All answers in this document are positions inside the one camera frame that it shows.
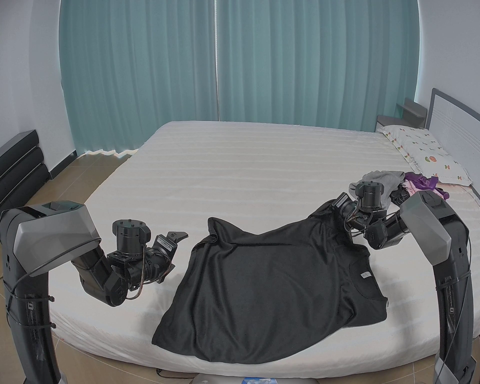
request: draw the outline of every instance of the headboard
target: headboard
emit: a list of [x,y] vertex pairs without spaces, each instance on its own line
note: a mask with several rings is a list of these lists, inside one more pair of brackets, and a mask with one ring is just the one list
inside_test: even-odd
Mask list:
[[463,165],[480,192],[480,113],[434,88],[425,128]]

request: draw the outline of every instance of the pillow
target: pillow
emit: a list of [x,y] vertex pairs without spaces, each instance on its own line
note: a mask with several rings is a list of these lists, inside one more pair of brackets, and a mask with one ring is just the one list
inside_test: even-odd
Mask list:
[[428,131],[402,125],[387,125],[377,130],[399,150],[416,173],[436,176],[439,182],[469,186],[467,171],[449,155]]

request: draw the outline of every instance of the robotic arm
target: robotic arm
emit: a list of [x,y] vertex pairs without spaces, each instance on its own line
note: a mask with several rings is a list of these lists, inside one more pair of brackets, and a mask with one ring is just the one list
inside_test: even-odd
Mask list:
[[362,182],[358,201],[342,193],[332,202],[339,225],[357,229],[374,249],[398,244],[411,233],[433,266],[440,314],[440,350],[435,384],[469,384],[476,362],[471,356],[473,294],[467,253],[468,228],[455,211],[432,191],[419,191],[387,216],[380,198],[384,186]]
[[[113,223],[117,250],[106,255],[85,205],[51,202],[4,211],[0,217],[7,321],[26,384],[66,384],[59,371],[50,328],[48,271],[71,261],[89,295],[115,307],[136,298],[143,284],[161,283],[185,232],[158,235],[137,220]],[[133,298],[128,291],[139,289]]]

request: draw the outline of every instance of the curtain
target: curtain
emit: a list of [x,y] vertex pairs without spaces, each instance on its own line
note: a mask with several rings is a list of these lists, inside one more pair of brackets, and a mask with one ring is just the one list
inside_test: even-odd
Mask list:
[[62,0],[62,86],[78,153],[218,120],[213,0]]
[[220,120],[374,131],[414,98],[417,0],[217,0]]

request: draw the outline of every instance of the bed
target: bed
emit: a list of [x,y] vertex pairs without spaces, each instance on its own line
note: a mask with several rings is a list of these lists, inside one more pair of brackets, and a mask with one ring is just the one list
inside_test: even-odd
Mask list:
[[[347,191],[350,182],[376,169],[411,170],[380,133],[238,122],[164,125],[86,205],[106,252],[116,248],[111,223],[120,218],[143,220],[152,235],[188,232],[190,237],[179,244],[175,255],[176,268],[164,283],[145,286],[138,299],[116,308],[86,295],[70,263],[56,268],[50,274],[50,291],[55,297],[51,317],[57,334],[108,358],[230,376],[343,376],[434,354],[439,324],[432,267],[412,236],[399,246],[371,250],[372,269],[389,299],[388,317],[382,323],[341,329],[295,355],[258,365],[211,363],[151,344],[192,247],[208,234],[210,216],[262,233],[304,219],[326,200]],[[480,201],[471,188],[442,187],[470,229],[476,336],[480,334]]]

